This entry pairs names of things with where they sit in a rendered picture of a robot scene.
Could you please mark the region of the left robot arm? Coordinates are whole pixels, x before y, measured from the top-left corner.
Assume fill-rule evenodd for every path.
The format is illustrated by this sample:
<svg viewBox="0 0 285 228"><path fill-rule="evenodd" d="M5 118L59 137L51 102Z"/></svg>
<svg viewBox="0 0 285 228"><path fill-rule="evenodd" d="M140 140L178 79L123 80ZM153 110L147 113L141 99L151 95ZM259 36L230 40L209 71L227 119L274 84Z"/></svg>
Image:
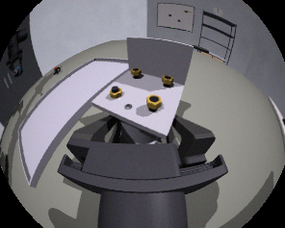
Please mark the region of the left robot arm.
<svg viewBox="0 0 285 228"><path fill-rule="evenodd" d="M18 31L16 30L14 33L14 36L11 38L8 44L8 51L11 47L13 47L15 43L17 43L17 48L18 48L18 43L24 41L27 37L28 37L28 31L26 28L18 30Z"/></svg>

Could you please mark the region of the dark blue electric nut driver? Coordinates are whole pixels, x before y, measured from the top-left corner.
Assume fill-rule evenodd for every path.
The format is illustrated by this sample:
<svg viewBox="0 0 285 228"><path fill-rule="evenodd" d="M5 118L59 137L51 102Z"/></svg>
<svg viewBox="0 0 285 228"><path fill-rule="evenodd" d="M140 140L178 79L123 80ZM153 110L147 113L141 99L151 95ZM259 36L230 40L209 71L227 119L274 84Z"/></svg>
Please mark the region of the dark blue electric nut driver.
<svg viewBox="0 0 285 228"><path fill-rule="evenodd" d="M16 71L14 71L13 72L13 76L15 77L18 77L18 76L20 76L22 73L22 71L23 71L23 68L21 69L20 67L17 67L16 69L15 69ZM21 70L21 71L20 71ZM15 74L15 75L14 75ZM17 76L18 75L18 76Z"/></svg>

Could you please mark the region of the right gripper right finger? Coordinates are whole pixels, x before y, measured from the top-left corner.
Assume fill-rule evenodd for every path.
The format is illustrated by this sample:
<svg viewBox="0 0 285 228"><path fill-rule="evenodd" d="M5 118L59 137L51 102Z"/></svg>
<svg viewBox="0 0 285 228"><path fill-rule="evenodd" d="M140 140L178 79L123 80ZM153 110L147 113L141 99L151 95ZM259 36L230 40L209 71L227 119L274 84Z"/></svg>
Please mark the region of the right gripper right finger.
<svg viewBox="0 0 285 228"><path fill-rule="evenodd" d="M215 141L215 136L212 131L199 126L185 118L178 115L174 116L170 126L167 143L175 143L177 145L180 161L188 157L204 155ZM181 136L180 145L173 133L174 128Z"/></svg>

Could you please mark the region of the yellow hex nut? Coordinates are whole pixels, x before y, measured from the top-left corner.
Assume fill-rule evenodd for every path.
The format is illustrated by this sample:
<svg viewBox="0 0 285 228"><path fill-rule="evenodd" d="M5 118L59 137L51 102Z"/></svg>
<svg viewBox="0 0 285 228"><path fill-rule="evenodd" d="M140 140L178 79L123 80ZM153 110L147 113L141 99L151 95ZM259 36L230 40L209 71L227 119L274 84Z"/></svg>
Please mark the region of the yellow hex nut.
<svg viewBox="0 0 285 228"><path fill-rule="evenodd" d="M146 97L147 108L156 110L162 106L162 99L158 95L150 95Z"/></svg>
<svg viewBox="0 0 285 228"><path fill-rule="evenodd" d="M142 71L139 68L133 68L131 69L131 74L134 76L138 76L142 74Z"/></svg>
<svg viewBox="0 0 285 228"><path fill-rule="evenodd" d="M173 83L173 78L171 76L165 75L162 77L162 82L164 84L170 85Z"/></svg>
<svg viewBox="0 0 285 228"><path fill-rule="evenodd" d="M118 92L112 92L112 90L110 90L110 96L114 99L118 99L119 97L121 97L121 95L122 95L121 88L118 88Z"/></svg>

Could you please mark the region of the white shallow rectangular tray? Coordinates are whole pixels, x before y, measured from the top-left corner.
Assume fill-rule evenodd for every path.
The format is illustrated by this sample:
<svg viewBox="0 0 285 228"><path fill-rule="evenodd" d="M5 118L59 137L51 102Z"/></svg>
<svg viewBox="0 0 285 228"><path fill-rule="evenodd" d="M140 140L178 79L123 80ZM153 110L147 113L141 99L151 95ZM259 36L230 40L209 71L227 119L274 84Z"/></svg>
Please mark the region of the white shallow rectangular tray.
<svg viewBox="0 0 285 228"><path fill-rule="evenodd" d="M126 59L93 58L65 75L28 112L18 128L18 144L30 187L36 187L49 158L91 101L128 67Z"/></svg>

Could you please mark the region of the grey and white l-shaped bracket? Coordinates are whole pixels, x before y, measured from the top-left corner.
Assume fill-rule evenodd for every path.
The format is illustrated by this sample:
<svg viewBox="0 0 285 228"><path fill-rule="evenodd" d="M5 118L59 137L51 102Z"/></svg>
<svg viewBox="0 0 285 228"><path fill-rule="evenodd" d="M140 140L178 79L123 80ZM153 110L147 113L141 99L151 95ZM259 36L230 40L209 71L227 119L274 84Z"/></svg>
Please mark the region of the grey and white l-shaped bracket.
<svg viewBox="0 0 285 228"><path fill-rule="evenodd" d="M93 106L152 135L166 139L187 79L194 47L160 38L126 38L129 71L115 80L91 102ZM132 68L142 74L134 79ZM164 87L162 77L171 76L173 83ZM122 95L110 96L118 86ZM157 112L147 108L146 97L156 94L162 99ZM132 107L131 110L125 110Z"/></svg>

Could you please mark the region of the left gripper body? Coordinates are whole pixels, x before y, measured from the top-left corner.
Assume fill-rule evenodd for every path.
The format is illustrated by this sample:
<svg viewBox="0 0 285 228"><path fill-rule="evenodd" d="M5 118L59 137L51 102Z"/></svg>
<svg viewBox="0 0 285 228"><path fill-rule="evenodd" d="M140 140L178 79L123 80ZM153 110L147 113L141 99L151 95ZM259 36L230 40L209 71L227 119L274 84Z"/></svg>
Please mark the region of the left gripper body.
<svg viewBox="0 0 285 228"><path fill-rule="evenodd" d="M6 62L6 64L7 63L9 63L9 64L7 64L7 65L10 65L11 63L14 63L16 60L18 60L18 56L21 54L21 53L23 53L23 51L22 51L22 48L21 49L19 49L19 51L18 51L18 48L17 48L17 43L15 43L14 45L13 45L13 47L11 47L10 49L9 49L9 56L10 56L10 59ZM20 53L20 54L19 54ZM14 61L15 60L15 61Z"/></svg>

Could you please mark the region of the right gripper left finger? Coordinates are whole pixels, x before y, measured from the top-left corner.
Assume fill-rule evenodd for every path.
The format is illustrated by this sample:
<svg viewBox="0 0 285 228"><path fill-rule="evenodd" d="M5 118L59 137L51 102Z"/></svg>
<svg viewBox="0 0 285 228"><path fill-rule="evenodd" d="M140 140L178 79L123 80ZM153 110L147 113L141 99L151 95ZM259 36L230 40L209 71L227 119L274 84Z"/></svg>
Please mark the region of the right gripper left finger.
<svg viewBox="0 0 285 228"><path fill-rule="evenodd" d="M118 118L111 115L94 121L93 123L74 131L71 138L105 142L105 136L112 128L114 128L114 130L108 142L119 143L121 124Z"/></svg>

